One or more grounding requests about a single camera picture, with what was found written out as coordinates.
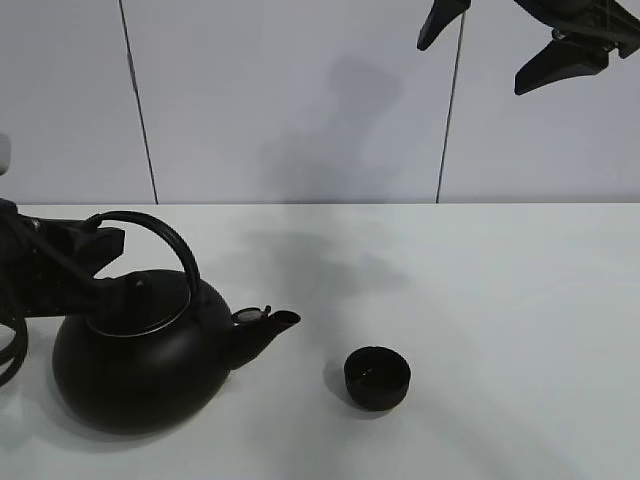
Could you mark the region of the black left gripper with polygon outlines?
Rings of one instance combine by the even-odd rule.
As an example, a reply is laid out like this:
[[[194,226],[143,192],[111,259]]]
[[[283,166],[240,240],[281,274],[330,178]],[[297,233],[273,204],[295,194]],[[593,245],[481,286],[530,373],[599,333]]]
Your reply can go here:
[[[93,279],[124,252],[125,232],[98,228],[82,239],[82,265],[72,258],[79,223],[23,215],[1,217],[1,269],[26,317],[129,313],[150,300],[146,273]]]

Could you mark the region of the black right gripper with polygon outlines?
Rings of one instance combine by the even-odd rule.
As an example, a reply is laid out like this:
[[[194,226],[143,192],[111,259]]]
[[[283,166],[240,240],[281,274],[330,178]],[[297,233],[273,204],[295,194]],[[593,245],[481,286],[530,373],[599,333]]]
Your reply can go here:
[[[517,1],[539,22],[565,36],[603,40],[627,58],[639,49],[639,19],[617,1]],[[420,28],[417,49],[427,50],[439,34],[465,13],[470,0],[434,0]],[[564,41],[551,41],[515,75],[518,96],[561,80],[593,76],[609,66],[609,54]]]

